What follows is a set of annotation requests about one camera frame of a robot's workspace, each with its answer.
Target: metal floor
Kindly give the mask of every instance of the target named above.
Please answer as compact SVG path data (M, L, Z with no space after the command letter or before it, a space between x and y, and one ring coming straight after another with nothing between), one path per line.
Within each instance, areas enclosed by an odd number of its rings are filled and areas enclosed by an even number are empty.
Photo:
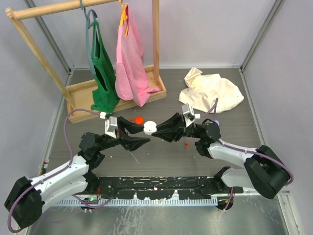
M217 115L221 124L222 140L246 147L259 147L260 140L254 124L242 78L238 69L203 69L203 74L219 73L237 85L245 97L234 109ZM160 70L160 76L167 89L167 97L145 104L142 108L133 107L116 112L116 117L123 116L126 119L136 116L144 117L145 121L153 120L157 124L170 118L175 112L181 113L181 105L178 101L179 93L186 88L184 77L189 69L166 69ZM71 84L93 79L89 70L77 70L73 74ZM68 161L69 150L63 135L63 122L67 115L64 107L60 124L56 133L54 145L50 156L48 171ZM102 135L104 122L99 118L67 125L69 142L74 153L79 151L80 137L85 132L93 132ZM147 137L143 133L136 136ZM98 176L214 176L222 167L231 166L224 161L211 160L200 156L194 146L197 139L182 138L177 143L168 143L158 138L151 141L133 154L121 146L116 146L103 151L106 155L101 165L93 172Z
M277 197L235 196L216 207L52 207L27 235L288 235Z
M160 70L167 89L167 97L115 113L126 119L143 116L145 121L161 123L175 112L181 112L178 96L186 85L188 69ZM237 85L245 99L233 110L217 115L224 141L259 147L260 140L246 98L238 69L203 69L203 74L219 73ZM89 71L78 70L71 83L92 79ZM69 150L63 136L64 108L59 129L51 151L48 171L68 161ZM104 133L104 123L99 118L77 124L69 123L67 133L74 153L79 151L80 137L85 132ZM223 161L201 157L193 139L167 143L157 138L132 155L122 147L106 150L101 165L93 172L98 176L213 176L223 166ZM92 213L83 213L79 207L52 207L40 221L29 228L28 235L287 235L286 224L278 199L261 196L236 195L233 207L224 213L216 207L106 207Z

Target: white object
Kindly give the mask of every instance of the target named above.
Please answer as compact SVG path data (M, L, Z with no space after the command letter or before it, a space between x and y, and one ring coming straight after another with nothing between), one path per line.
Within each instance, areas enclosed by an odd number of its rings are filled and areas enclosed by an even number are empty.
M117 129L117 118L110 116L104 122L104 133L116 139L116 133L115 133L116 129Z
M157 124L154 121L147 121L143 126L143 132L148 136L157 131Z
M195 121L195 119L190 119L195 116L194 109L190 106L190 104L182 105L181 109L185 120L185 126L188 127Z
M144 127L157 127L157 124L154 121L147 121L143 124Z
M179 101L190 104L194 109L208 112L218 98L216 112L231 110L243 101L239 88L219 74L201 75L202 71L193 67L185 76L188 88L179 94Z
M106 115L107 115L106 112L101 112L101 113L100 113L100 118L101 118L101 119L106 119Z
M244 187L244 188L254 188L250 177L245 169L234 169L230 168L225 171L221 177L224 184L227 187Z
M107 199L100 199L98 204L103 204L107 202ZM81 202L74 197L64 198L62 201L58 202L55 207L77 207L81 205ZM211 196L211 199L185 199L180 200L179 194L176 192L173 193L173 196L166 200L151 200L146 197L141 200L138 199L136 193L134 194L133 199L118 199L115 198L111 200L105 207L181 207L181 206L217 206L218 199L217 196Z
M63 169L68 164L69 162L66 162L44 175L32 178L31 184L33 185L43 180L47 176ZM43 212L63 198L84 191L88 183L83 175L85 175L88 170L89 165L86 164L86 160L83 157L76 155L74 156L73 163L69 168L51 179L37 185L35 190L41 191L40 196L42 200L45 201L42 208Z
M236 147L236 148L241 148L244 150L244 148L242 148L241 146L226 143L224 141L222 143ZM247 150L256 151L255 148L248 148ZM233 163L241 168L245 167L244 162L246 161L246 159L251 158L254 155L251 153L245 154L244 152L240 152L240 151L228 148L228 147L224 147L222 144L218 142L210 144L210 147L208 148L208 152L213 159L224 160L229 163Z

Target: pink bag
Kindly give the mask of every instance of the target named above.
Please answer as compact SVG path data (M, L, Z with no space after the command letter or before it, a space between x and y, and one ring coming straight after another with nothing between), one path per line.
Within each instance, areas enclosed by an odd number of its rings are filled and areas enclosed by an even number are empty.
M142 107L150 93L159 92L160 88L149 88L149 81L142 64L143 45L139 36L133 11L126 8L128 19L118 28L116 47L116 82L118 97L123 100L133 99Z

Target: crumpled cloth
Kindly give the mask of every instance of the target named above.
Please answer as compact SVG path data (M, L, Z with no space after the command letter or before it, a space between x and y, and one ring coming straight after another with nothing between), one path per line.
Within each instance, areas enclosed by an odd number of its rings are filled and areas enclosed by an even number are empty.
M231 110L244 99L239 88L219 74L202 75L201 70L193 67L184 80L188 88L180 92L179 101L203 112L210 110L216 98L216 113Z

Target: small red piece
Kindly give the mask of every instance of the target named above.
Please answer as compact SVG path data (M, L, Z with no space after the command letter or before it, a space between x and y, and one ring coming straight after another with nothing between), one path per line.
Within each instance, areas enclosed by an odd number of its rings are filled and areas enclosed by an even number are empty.
M143 117L141 117L141 116L136 117L135 123L138 125L142 125L143 124Z

